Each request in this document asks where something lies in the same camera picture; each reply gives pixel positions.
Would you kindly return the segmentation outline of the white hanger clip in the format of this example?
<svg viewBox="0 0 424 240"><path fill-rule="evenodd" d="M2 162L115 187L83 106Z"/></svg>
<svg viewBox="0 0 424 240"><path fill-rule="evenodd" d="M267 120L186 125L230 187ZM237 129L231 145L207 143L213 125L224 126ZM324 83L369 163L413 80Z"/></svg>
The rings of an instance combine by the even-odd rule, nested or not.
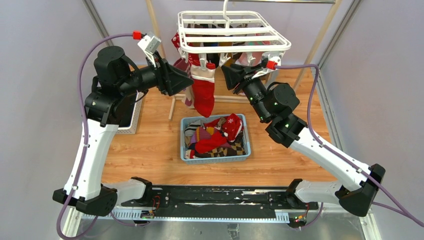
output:
<svg viewBox="0 0 424 240"><path fill-rule="evenodd" d="M203 71L206 71L208 68L207 68L207 64L208 64L208 61L207 61L207 54L206 53L200 53L199 55L198 55L198 57L199 57L199 66L200 66L200 68L203 70Z"/></svg>

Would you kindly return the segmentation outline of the red beige christmas sock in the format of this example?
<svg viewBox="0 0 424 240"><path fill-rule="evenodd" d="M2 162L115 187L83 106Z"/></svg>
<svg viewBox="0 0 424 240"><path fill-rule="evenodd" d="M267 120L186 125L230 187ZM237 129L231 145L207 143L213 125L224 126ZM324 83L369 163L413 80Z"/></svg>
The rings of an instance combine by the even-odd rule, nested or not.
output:
<svg viewBox="0 0 424 240"><path fill-rule="evenodd" d="M190 76L194 81L192 85L193 106L200 115L208 118L215 105L216 65L207 61L205 68L202 68L199 56L193 53L188 54L188 63L190 65Z"/></svg>

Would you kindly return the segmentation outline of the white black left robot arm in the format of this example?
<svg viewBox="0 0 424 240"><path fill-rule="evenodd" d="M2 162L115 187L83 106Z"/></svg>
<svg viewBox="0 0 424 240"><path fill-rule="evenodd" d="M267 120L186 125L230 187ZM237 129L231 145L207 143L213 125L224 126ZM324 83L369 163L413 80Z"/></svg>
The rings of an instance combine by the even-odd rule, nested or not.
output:
<svg viewBox="0 0 424 240"><path fill-rule="evenodd" d="M152 183L140 177L102 184L110 144L130 114L137 94L151 88L173 96L191 86L188 74L168 63L158 52L148 66L138 68L119 46L101 49L94 60L96 76L82 105L83 129L74 167L53 200L84 214L105 217L121 203L135 200L145 207L154 199Z"/></svg>

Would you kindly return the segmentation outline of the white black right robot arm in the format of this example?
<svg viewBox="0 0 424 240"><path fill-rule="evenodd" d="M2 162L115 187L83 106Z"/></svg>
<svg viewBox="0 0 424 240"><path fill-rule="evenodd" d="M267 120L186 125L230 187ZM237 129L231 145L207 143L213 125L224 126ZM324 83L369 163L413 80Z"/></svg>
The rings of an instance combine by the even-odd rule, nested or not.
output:
<svg viewBox="0 0 424 240"><path fill-rule="evenodd" d="M302 153L336 178L333 182L294 179L286 189L286 203L294 209L311 202L337 204L355 216L366 216L385 169L379 164L362 163L321 138L309 122L294 114L300 100L288 83L265 86L261 82L260 75L267 72L263 64L231 64L221 69L226 87L235 94L246 95L260 121L267 124L266 132L274 142Z"/></svg>

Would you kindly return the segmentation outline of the white plastic sock hanger frame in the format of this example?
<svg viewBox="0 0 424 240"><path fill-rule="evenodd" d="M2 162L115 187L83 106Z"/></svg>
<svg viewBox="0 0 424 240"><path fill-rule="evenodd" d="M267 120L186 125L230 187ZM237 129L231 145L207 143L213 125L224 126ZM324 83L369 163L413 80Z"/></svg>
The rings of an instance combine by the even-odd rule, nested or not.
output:
<svg viewBox="0 0 424 240"><path fill-rule="evenodd" d="M184 10L177 15L178 52L188 60L198 55L202 62L208 54L218 54L226 62L228 54L272 52L284 54L291 42L260 13L251 10Z"/></svg>

